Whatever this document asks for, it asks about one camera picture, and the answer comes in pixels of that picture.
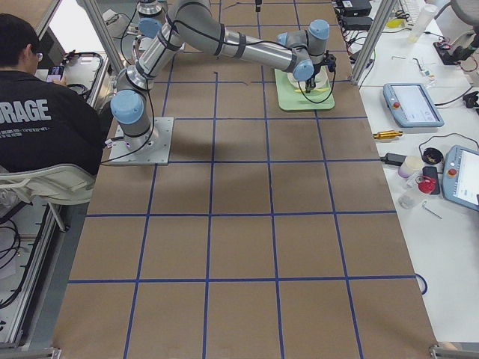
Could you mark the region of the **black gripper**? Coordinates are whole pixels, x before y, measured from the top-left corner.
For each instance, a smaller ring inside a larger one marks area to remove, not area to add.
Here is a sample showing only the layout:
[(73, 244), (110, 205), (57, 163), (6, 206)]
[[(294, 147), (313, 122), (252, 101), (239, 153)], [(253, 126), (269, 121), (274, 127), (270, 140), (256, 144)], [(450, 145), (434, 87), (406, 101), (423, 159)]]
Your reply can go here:
[[(261, 0), (254, 0), (255, 12), (261, 12)], [(314, 66), (314, 74), (305, 83), (305, 92), (310, 93), (313, 88), (321, 88), (324, 86), (323, 66), (316, 64)]]

